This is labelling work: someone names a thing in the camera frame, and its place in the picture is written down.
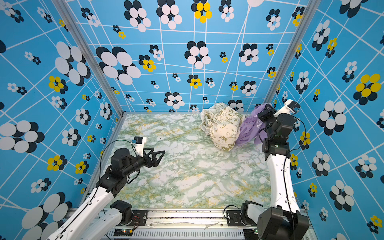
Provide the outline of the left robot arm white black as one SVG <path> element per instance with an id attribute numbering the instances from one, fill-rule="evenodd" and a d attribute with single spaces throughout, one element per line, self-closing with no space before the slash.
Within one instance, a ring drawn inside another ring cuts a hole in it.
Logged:
<path id="1" fill-rule="evenodd" d="M 130 182 L 130 174 L 140 173 L 142 167 L 156 168 L 165 154 L 165 151 L 155 151 L 154 148 L 144 148 L 142 156 L 133 156 L 126 148 L 116 150 L 111 157 L 111 164 L 89 197 L 45 239 L 100 240 L 115 226 L 128 225 L 133 219 L 132 205 L 124 201 L 114 202 L 100 219 L 96 222 L 94 219 Z"/>

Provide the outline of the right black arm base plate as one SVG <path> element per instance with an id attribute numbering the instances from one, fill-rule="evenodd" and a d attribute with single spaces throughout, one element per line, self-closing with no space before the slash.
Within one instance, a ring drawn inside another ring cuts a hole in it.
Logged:
<path id="1" fill-rule="evenodd" d="M 228 227 L 256 227 L 257 225 L 253 223 L 252 225 L 246 224 L 241 218 L 241 210 L 226 210 L 225 218 L 227 220 Z"/>

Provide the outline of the purple cloth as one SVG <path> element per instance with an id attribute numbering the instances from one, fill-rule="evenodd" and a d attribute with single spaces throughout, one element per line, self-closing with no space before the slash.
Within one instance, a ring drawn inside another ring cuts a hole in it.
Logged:
<path id="1" fill-rule="evenodd" d="M 255 145 L 263 143 L 267 137 L 265 132 L 266 124 L 261 121 L 258 114 L 263 112 L 269 104 L 262 104 L 257 106 L 240 126 L 240 134 L 236 140 L 236 146 L 242 146 L 251 140 L 254 140 Z"/>

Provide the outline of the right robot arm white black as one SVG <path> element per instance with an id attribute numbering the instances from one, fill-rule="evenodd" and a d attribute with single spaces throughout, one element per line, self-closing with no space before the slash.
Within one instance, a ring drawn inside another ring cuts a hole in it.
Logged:
<path id="1" fill-rule="evenodd" d="M 266 209 L 245 201 L 241 221 L 247 227 L 256 226 L 260 240 L 301 240 L 310 226 L 309 218 L 301 214 L 297 204 L 290 174 L 288 139 L 299 108 L 297 102 L 287 100 L 279 110 L 266 104 L 257 114 L 263 124 L 258 139 L 270 173 L 271 203 Z"/>

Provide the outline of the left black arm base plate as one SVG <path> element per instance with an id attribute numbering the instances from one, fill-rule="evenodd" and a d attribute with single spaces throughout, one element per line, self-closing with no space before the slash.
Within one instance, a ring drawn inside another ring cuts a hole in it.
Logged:
<path id="1" fill-rule="evenodd" d="M 129 218 L 123 217 L 119 226 L 145 226 L 148 219 L 148 210 L 132 210 L 129 216 Z"/>

